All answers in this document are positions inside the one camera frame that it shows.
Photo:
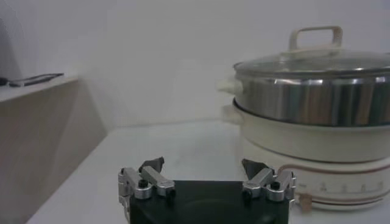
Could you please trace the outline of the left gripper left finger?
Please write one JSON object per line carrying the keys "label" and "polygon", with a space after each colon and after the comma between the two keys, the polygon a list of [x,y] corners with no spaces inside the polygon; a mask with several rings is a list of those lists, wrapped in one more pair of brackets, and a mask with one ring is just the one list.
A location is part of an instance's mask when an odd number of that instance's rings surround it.
{"label": "left gripper left finger", "polygon": [[130,213],[130,199],[148,200],[153,188],[157,195],[168,199],[175,195],[175,182],[165,178],[162,168],[164,157],[147,160],[136,170],[131,167],[121,168],[118,173],[118,197],[126,214]]}

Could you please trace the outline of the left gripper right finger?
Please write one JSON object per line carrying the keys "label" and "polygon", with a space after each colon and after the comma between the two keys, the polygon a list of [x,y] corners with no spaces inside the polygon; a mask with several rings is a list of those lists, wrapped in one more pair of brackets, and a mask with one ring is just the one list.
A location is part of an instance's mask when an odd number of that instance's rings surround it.
{"label": "left gripper right finger", "polygon": [[243,182],[242,195],[245,202],[266,197],[270,201],[295,201],[296,176],[292,171],[276,173],[274,169],[249,159],[242,159],[241,164],[248,177]]}

